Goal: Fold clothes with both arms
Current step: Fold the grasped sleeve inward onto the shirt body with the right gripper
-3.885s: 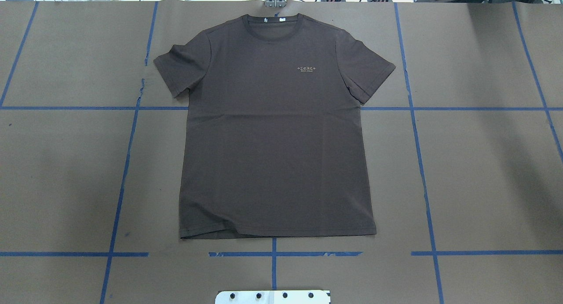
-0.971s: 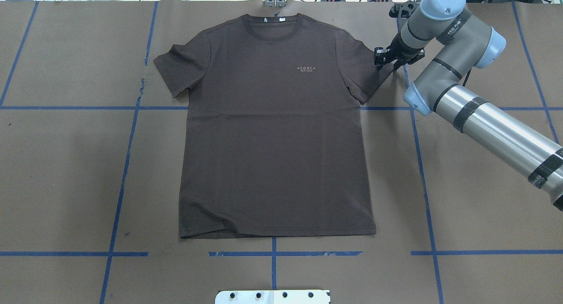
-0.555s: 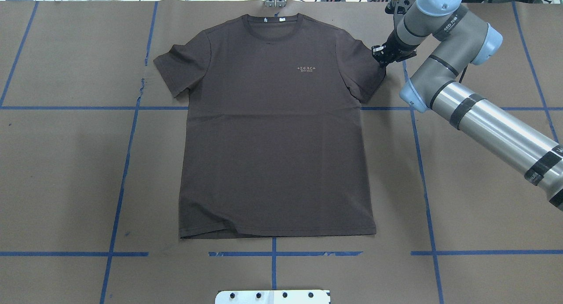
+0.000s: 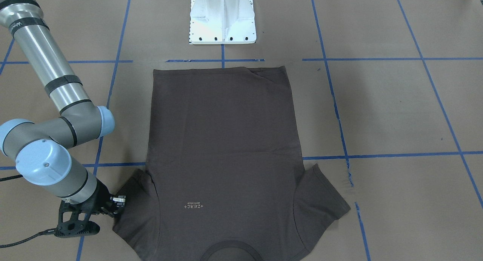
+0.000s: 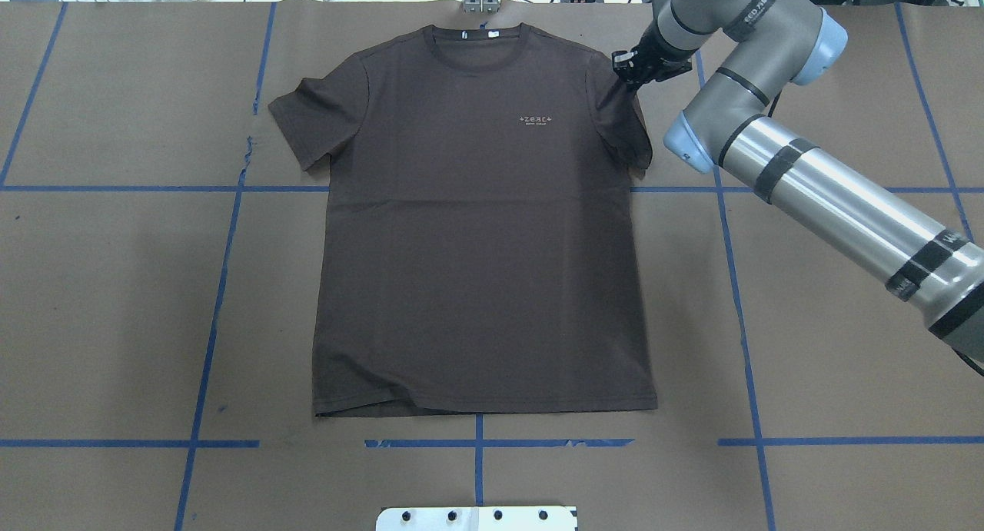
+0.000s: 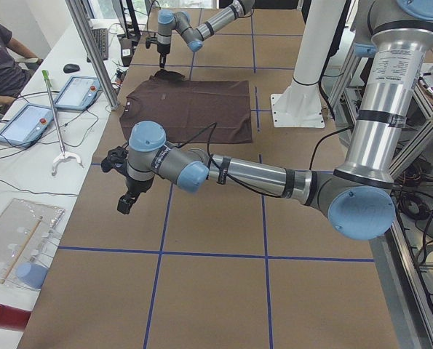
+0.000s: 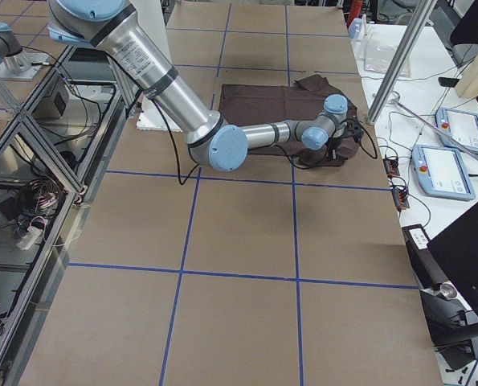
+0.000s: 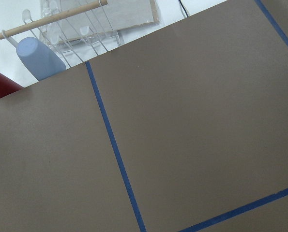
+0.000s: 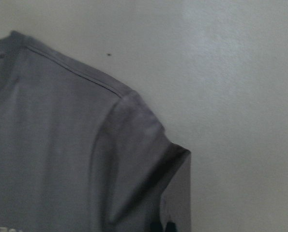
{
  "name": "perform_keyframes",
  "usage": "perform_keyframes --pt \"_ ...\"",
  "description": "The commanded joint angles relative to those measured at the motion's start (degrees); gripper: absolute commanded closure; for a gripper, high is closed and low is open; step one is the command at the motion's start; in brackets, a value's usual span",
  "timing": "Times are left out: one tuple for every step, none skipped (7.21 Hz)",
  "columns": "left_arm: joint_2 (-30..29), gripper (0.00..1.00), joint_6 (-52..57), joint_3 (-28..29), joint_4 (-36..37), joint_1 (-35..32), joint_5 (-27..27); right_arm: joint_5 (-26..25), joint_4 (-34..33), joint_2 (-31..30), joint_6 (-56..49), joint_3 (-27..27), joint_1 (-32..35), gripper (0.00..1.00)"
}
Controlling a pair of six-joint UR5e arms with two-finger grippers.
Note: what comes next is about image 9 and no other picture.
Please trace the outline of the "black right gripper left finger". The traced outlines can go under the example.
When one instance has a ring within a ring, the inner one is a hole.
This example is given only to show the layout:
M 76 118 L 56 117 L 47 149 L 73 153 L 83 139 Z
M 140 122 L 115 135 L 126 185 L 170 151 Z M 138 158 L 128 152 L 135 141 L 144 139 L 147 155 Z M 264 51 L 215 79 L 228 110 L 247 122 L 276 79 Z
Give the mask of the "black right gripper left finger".
M 159 215 L 155 214 L 151 217 L 149 232 L 161 232 L 161 220 Z

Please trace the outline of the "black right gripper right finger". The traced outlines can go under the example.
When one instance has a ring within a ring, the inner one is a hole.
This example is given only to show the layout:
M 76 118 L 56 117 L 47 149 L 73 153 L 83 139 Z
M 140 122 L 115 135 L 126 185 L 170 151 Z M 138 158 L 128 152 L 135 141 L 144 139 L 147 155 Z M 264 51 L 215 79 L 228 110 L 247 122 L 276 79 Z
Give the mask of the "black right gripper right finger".
M 175 222 L 172 220 L 171 215 L 167 216 L 165 232 L 175 232 Z

